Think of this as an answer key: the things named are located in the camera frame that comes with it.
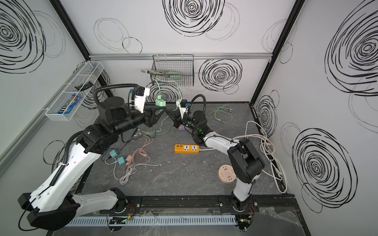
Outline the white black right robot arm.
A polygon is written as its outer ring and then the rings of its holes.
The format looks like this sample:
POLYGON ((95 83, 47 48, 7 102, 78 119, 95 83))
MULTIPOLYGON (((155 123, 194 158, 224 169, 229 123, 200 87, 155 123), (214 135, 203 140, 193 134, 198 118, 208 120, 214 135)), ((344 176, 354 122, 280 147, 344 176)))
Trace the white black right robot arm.
POLYGON ((252 186, 265 167, 252 142, 247 138, 234 139, 219 135, 208 126, 203 111, 195 111, 192 116, 184 115, 184 118, 179 111, 167 110, 166 113, 172 119, 175 128, 183 125, 192 130, 192 139, 196 144, 214 148, 228 155, 236 175, 231 203, 237 211, 247 208, 252 186))

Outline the purple power strip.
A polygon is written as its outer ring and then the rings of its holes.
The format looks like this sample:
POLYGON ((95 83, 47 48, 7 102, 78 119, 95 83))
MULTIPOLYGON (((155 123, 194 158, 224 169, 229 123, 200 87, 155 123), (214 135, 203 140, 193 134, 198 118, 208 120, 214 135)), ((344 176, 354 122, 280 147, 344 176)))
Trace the purple power strip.
POLYGON ((186 131, 186 128, 183 125, 181 125, 181 126, 179 126, 178 130, 180 130, 180 131, 186 131))

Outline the orange power strip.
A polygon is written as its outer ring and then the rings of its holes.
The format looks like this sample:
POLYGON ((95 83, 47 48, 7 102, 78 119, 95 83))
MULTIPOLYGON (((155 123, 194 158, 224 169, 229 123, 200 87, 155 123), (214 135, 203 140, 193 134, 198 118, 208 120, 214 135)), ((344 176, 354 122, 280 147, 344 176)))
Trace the orange power strip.
POLYGON ((199 146, 176 144, 174 151, 178 154, 199 154, 199 146))

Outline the light green charger adapter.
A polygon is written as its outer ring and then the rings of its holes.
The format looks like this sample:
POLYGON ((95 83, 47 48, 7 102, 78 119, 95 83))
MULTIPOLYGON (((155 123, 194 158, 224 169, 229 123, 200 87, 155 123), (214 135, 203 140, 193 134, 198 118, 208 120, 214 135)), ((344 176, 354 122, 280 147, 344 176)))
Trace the light green charger adapter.
POLYGON ((155 105, 159 106, 159 107, 165 107, 166 106, 166 101, 162 98, 162 96, 160 94, 155 99, 155 105))

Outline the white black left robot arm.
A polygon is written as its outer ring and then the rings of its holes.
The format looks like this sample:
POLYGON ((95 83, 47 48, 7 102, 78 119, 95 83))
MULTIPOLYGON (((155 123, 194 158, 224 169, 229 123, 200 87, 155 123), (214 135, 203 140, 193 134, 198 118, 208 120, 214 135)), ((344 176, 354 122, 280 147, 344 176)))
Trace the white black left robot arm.
POLYGON ((19 197, 19 205, 29 212, 27 220, 33 230, 56 231, 76 217, 126 207, 126 196, 116 187, 89 195, 70 194, 70 190, 123 133, 137 130, 142 124, 152 127, 166 107, 145 108, 140 104, 131 110, 123 98, 116 96, 96 104, 99 111, 96 122, 69 138, 62 162, 40 187, 19 197))

